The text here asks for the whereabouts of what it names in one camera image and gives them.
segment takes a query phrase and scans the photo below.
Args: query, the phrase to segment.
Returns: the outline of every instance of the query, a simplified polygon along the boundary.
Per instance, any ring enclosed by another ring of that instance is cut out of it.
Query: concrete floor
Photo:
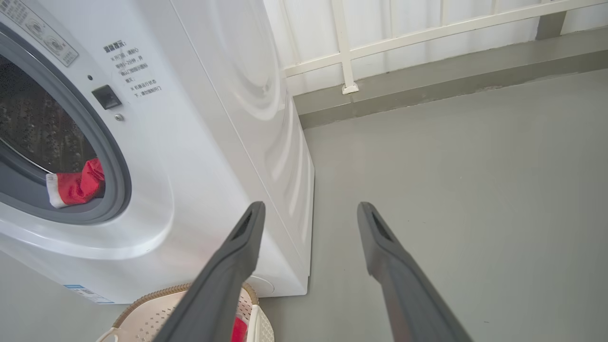
[[[392,341],[356,206],[372,202],[475,341],[608,336],[608,71],[306,130],[309,293],[262,300],[277,341]]]

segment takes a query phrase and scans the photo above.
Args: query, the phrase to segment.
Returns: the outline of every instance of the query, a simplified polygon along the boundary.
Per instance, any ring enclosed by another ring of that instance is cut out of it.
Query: white washing machine
[[[0,32],[0,249],[131,303],[193,280],[261,200],[248,281],[306,293],[314,167],[262,0],[0,0]],[[53,208],[45,174],[87,156],[103,197]]]

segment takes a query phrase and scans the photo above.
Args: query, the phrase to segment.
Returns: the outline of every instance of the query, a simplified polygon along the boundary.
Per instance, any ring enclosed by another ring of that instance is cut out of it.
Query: washing machine side panel
[[[314,168],[264,5],[173,3],[308,274]]]
[[[210,82],[199,59],[197,51],[190,44],[192,36],[184,32],[181,14],[164,0],[137,1],[141,14],[148,21],[151,32],[163,47],[165,58],[172,70],[179,77],[184,94],[188,95],[192,105],[199,113],[199,118],[209,129],[226,163],[238,178],[238,182],[251,201],[264,201],[266,205],[266,224],[260,250],[258,265],[254,276],[271,282],[274,291],[268,293],[256,288],[260,296],[303,295],[308,288],[308,270],[302,265],[298,251],[291,242],[277,210],[270,205],[270,196],[264,188],[260,177],[244,148],[233,122],[226,114],[225,103],[219,101],[216,88]],[[212,92],[213,98],[201,94]],[[238,220],[246,205],[234,220]]]

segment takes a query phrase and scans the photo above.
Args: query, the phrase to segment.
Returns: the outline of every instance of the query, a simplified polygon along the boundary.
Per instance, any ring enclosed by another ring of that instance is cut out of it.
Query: basket handle
[[[109,341],[109,342],[119,342],[119,340],[120,340],[118,338],[119,330],[120,330],[120,328],[115,328],[115,327],[110,328],[110,330],[106,331],[102,336],[100,336],[96,342],[103,342],[110,335],[114,335],[114,341]]]

